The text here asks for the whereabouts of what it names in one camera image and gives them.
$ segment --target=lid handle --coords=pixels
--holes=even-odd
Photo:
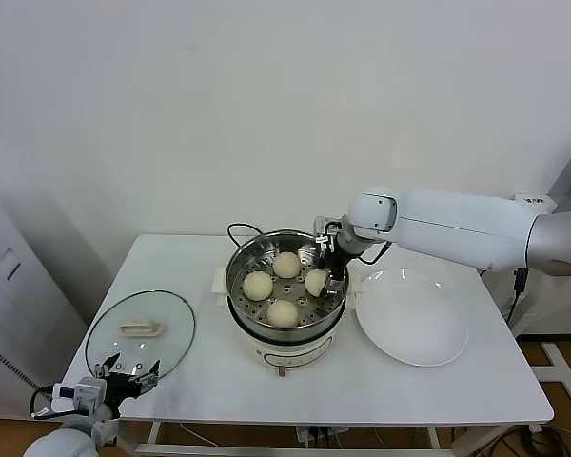
[[[163,332],[163,327],[158,322],[150,319],[136,319],[133,321],[125,321],[119,327],[119,334],[127,337],[139,336],[159,336]]]

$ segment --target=table leg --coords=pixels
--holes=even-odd
[[[466,457],[472,452],[488,445],[491,441],[503,435],[511,425],[495,427],[471,427],[461,437],[457,438],[452,448],[456,457]]]

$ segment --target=white plate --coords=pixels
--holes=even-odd
[[[447,364],[467,344],[467,321],[447,286],[410,268],[377,271],[366,278],[356,312],[376,346],[410,365]]]

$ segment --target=stainless steel pot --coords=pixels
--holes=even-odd
[[[299,276],[283,279],[273,272],[273,259],[281,252],[298,255],[302,263]],[[313,297],[305,289],[305,277],[318,260],[313,237],[302,231],[277,230],[247,241],[226,266],[226,290],[235,322],[251,336],[273,345],[300,345],[325,335],[343,315],[349,279],[345,275],[343,289],[335,295]],[[273,292],[266,300],[254,302],[243,293],[244,279],[252,271],[264,271],[273,280]],[[297,327],[276,328],[266,320],[266,310],[275,300],[287,300],[298,307]]]

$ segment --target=white wall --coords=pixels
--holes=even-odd
[[[87,318],[139,233],[546,192],[570,156],[571,1],[0,2],[0,198]]]

